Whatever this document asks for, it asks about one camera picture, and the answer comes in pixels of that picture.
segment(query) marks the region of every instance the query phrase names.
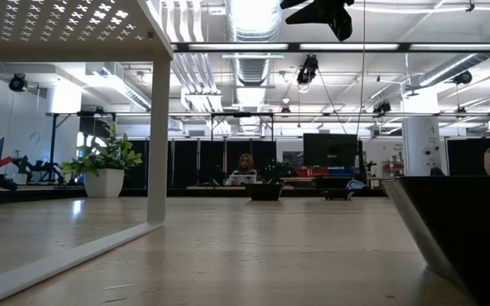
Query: white pillar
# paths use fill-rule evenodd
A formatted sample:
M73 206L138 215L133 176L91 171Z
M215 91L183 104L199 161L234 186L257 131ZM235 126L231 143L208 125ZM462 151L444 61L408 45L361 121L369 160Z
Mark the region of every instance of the white pillar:
M147 222L163 224L166 217L168 171L169 57L158 57L152 69L151 145Z
M439 112L436 91L426 88L416 93L419 95L403 97L402 111L407 113ZM404 174L406 176L430 176L430 170L433 167L442 169L438 117L406 117L402 121L402 134Z

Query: wooden floor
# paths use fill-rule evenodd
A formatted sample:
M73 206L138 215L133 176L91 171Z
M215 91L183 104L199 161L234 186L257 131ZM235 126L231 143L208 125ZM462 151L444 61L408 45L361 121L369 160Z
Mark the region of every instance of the wooden floor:
M54 200L0 204L0 274L146 220L146 202Z
M0 305L472 303L425 268L386 198L170 198L165 228Z

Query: ceiling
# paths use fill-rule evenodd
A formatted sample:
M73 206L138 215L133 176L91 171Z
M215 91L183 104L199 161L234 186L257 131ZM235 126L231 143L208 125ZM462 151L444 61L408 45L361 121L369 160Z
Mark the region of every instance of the ceiling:
M252 5L261 3L251 0ZM475 1L476 9L466 13L468 0L367 0L367 11L362 11L364 3L356 3L348 9L353 19L353 35L346 43L362 42L485 42L490 39L490 1ZM179 12L179 3L174 3ZM202 5L202 34L208 42L228 41L226 30L225 1L204 0ZM188 3L189 17L192 4ZM441 12L429 14L424 9L437 8ZM288 9L283 12L283 19L296 12ZM167 10L164 9L162 22L167 21ZM179 29L179 18L174 23ZM286 25L282 26L277 38L280 42L336 42L336 38L326 25ZM406 61L405 54L318 54L320 74L311 84L307 93L298 93L294 81L295 73L303 64L306 54L282 54L282 59L274 59L271 68L269 89L266 90L265 102L259 111L280 111L283 98L290 99L290 109L298 111L357 111L361 102L367 111L379 102L379 97L369 99L391 82L406 81L406 75L421 75L452 59L456 54L410 54ZM208 63L214 74L217 88L222 94L222 105L230 107L236 103L235 79L232 63L223 59L223 54L208 54ZM84 63L53 63L86 84L90 83L85 72ZM122 62L126 73L125 82L132 84L145 97L151 96L152 65L148 62ZM470 85L459 87L456 94L454 84L439 84L438 103L441 111L452 110L458 103L482 99L490 95L490 59L470 69L474 80ZM393 84L385 91L384 99L391 102L392 109L400 109L402 96L400 85ZM104 107L113 107L119 111L133 110L130 102L121 94L110 88L92 88L92 95L97 98L86 98L85 104L106 103ZM170 83L170 111L186 111L180 103L181 84L172 73ZM490 111L490 103L474 109ZM486 121L476 119L478 124Z

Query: white planter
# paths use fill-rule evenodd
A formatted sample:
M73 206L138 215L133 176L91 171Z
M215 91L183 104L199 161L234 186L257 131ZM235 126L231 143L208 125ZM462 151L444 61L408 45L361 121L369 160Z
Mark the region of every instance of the white planter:
M84 174L84 189L88 197L118 197L123 189L124 170L101 169L100 176Z
M13 183L18 185L27 184L27 173L15 173L13 175Z

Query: perforated white panel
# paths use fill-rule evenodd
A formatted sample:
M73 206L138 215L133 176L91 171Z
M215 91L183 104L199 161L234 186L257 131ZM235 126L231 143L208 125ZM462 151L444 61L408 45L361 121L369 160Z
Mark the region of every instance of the perforated white panel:
M144 41L136 0L0 0L0 42Z

